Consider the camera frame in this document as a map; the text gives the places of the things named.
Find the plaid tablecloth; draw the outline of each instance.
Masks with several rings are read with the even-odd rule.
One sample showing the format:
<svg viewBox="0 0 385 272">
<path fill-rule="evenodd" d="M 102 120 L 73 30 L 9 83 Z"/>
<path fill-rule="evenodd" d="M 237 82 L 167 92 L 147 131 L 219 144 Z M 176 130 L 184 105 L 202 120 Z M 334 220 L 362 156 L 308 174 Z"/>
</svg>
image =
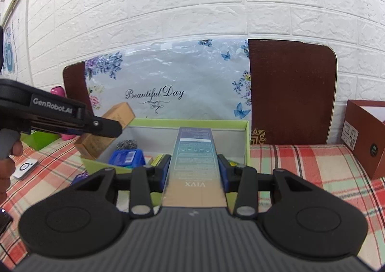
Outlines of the plaid tablecloth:
<svg viewBox="0 0 385 272">
<path fill-rule="evenodd" d="M 25 148 L 24 155 L 16 158 L 16 164 L 26 158 L 36 158 L 40 164 L 25 180 L 11 181 L 3 205 L 14 222 L 0 243 L 16 262 L 26 255 L 17 230 L 21 214 L 32 204 L 67 187 L 83 171 L 73 141 L 59 139 L 38 152 Z M 275 168 L 287 169 L 360 209 L 368 221 L 369 232 L 359 257 L 375 270 L 385 263 L 385 181 L 370 181 L 345 146 L 253 146 L 251 161 L 262 173 L 271 173 Z M 269 208 L 268 193 L 260 193 L 259 205 L 260 211 Z M 3 252 L 0 259 L 13 267 Z"/>
<path fill-rule="evenodd" d="M 251 149 L 251 160 L 261 173 L 289 170 L 357 207 L 369 228 L 359 257 L 375 270 L 384 265 L 385 181 L 371 181 L 346 146 L 259 146 Z M 270 195 L 259 195 L 259 209 L 265 211 Z"/>
<path fill-rule="evenodd" d="M 26 248 L 20 240 L 17 229 L 21 214 L 29 206 L 67 187 L 77 174 L 84 171 L 80 155 L 73 143 L 73 140 L 58 139 L 40 151 L 35 151 L 24 144 L 23 155 L 14 158 L 16 165 L 28 158 L 39 161 L 39 165 L 24 180 L 17 181 L 11 178 L 8 197 L 2 206 L 14 221 L 1 236 L 0 243 L 16 263 L 26 255 Z M 7 267 L 14 267 L 3 250 L 0 252 L 0 259 Z"/>
</svg>

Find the blue package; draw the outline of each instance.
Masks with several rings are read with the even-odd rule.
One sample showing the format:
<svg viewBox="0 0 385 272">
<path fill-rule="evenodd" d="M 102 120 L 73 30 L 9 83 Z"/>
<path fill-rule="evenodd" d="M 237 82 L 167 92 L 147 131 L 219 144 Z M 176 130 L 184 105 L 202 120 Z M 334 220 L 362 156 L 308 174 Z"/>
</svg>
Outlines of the blue package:
<svg viewBox="0 0 385 272">
<path fill-rule="evenodd" d="M 160 181 L 160 187 L 161 187 L 162 191 L 164 189 L 164 184 L 166 183 L 166 177 L 167 177 L 168 169 L 170 167 L 170 162 L 171 162 L 171 156 L 168 159 L 168 161 L 165 163 L 164 168 L 162 170 L 162 179 Z"/>
<path fill-rule="evenodd" d="M 108 164 L 121 167 L 140 167 L 146 164 L 143 151 L 140 149 L 115 150 L 111 155 Z"/>
<path fill-rule="evenodd" d="M 88 173 L 87 171 L 83 172 L 83 173 L 80 173 L 78 175 L 75 176 L 75 178 L 73 179 L 73 181 L 71 182 L 71 185 L 81 181 L 82 179 L 85 179 L 88 177 Z"/>
</svg>

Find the white remote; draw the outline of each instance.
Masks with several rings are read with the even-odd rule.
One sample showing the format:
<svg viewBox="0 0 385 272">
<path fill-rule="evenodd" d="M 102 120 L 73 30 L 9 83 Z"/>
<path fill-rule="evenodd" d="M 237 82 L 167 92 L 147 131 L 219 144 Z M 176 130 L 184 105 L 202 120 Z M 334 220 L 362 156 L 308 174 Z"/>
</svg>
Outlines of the white remote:
<svg viewBox="0 0 385 272">
<path fill-rule="evenodd" d="M 12 176 L 17 179 L 24 179 L 37 166 L 37 164 L 38 161 L 36 159 L 28 159 L 16 167 Z"/>
</svg>

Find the brown board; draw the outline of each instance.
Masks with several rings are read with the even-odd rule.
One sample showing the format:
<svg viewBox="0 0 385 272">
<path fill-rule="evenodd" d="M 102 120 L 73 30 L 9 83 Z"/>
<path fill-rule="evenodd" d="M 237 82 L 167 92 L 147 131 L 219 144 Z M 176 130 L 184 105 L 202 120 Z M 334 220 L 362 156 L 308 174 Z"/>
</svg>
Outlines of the brown board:
<svg viewBox="0 0 385 272">
<path fill-rule="evenodd" d="M 84 62 L 68 65 L 63 69 L 64 88 L 67 97 L 85 103 L 92 114 L 92 106 L 84 79 Z"/>
<path fill-rule="evenodd" d="M 252 144 L 325 144 L 337 60 L 327 46 L 249 40 Z"/>
</svg>

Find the brown cardboard box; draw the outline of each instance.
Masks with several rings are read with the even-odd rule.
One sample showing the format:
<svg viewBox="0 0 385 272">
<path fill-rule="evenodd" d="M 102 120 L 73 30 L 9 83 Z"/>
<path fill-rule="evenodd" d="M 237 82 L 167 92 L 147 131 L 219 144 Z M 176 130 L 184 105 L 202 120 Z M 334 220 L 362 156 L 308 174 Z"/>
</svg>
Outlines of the brown cardboard box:
<svg viewBox="0 0 385 272">
<path fill-rule="evenodd" d="M 385 176 L 385 102 L 348 100 L 342 140 L 371 179 Z"/>
<path fill-rule="evenodd" d="M 124 129 L 134 118 L 131 107 L 127 102 L 114 105 L 102 116 L 103 118 L 119 121 Z M 76 142 L 75 147 L 82 157 L 96 160 L 103 151 L 114 141 L 115 138 L 83 134 Z"/>
</svg>

